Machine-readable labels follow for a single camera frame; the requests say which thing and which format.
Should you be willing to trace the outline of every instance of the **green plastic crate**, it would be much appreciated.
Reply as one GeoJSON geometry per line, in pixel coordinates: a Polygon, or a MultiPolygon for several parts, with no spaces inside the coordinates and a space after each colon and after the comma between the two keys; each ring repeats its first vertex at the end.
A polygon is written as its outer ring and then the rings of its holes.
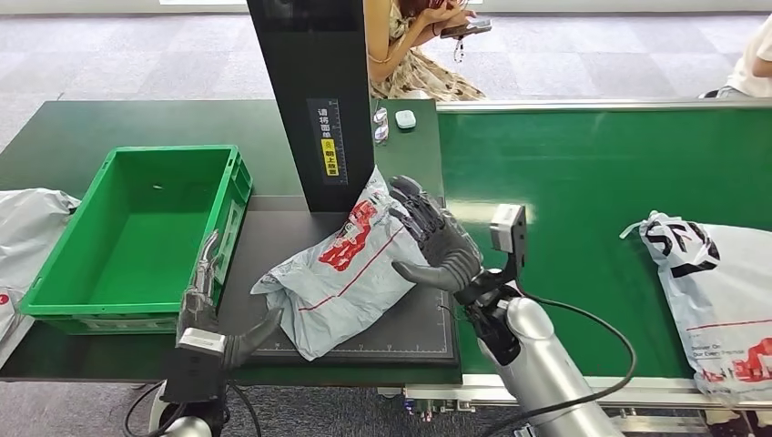
{"type": "Polygon", "coordinates": [[[236,146],[113,150],[21,311],[69,334],[173,332],[213,229],[219,298],[251,188],[236,146]]]}

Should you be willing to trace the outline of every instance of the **black vertical stand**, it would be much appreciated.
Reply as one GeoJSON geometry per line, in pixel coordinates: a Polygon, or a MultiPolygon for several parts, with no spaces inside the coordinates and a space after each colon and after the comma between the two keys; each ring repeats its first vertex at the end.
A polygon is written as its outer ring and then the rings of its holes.
{"type": "Polygon", "coordinates": [[[361,0],[248,0],[311,212],[350,211],[373,169],[361,0]]]}

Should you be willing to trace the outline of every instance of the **white shirt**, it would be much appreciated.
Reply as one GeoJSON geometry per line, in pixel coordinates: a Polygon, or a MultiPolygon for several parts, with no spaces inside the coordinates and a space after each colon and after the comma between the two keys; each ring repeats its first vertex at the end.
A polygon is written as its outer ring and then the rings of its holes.
{"type": "Polygon", "coordinates": [[[772,15],[761,25],[737,61],[727,85],[752,97],[772,97],[772,78],[753,76],[753,63],[760,57],[772,61],[772,15]]]}

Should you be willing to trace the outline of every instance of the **gray carpet floor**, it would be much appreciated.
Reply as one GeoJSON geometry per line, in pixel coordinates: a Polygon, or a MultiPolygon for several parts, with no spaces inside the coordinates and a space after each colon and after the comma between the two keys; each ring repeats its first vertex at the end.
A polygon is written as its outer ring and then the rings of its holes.
{"type": "MultiPolygon", "coordinates": [[[[494,16],[424,47],[491,99],[692,97],[722,86],[764,15],[494,16]]],[[[0,150],[47,100],[272,98],[245,15],[0,16],[0,150]]],[[[0,437],[117,436],[122,384],[0,383],[0,437]]],[[[467,436],[512,410],[407,415],[374,389],[249,389],[264,435],[467,436]]],[[[227,436],[253,435],[231,400],[227,436]]],[[[140,411],[137,422],[147,410],[140,411]]]]}

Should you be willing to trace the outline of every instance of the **package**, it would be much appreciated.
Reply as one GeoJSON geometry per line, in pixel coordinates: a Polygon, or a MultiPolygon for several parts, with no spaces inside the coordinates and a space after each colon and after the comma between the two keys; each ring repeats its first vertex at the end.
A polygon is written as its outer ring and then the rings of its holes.
{"type": "Polygon", "coordinates": [[[0,191],[0,367],[32,326],[19,302],[80,204],[61,191],[0,191]]]}
{"type": "Polygon", "coordinates": [[[635,227],[700,391],[726,405],[772,401],[772,232],[652,211],[620,238],[635,227]]]}
{"type": "Polygon", "coordinates": [[[389,210],[407,214],[372,173],[343,228],[273,268],[252,288],[269,310],[283,308],[281,328],[300,355],[314,360],[366,330],[413,284],[393,260],[426,265],[410,232],[389,210]]]}

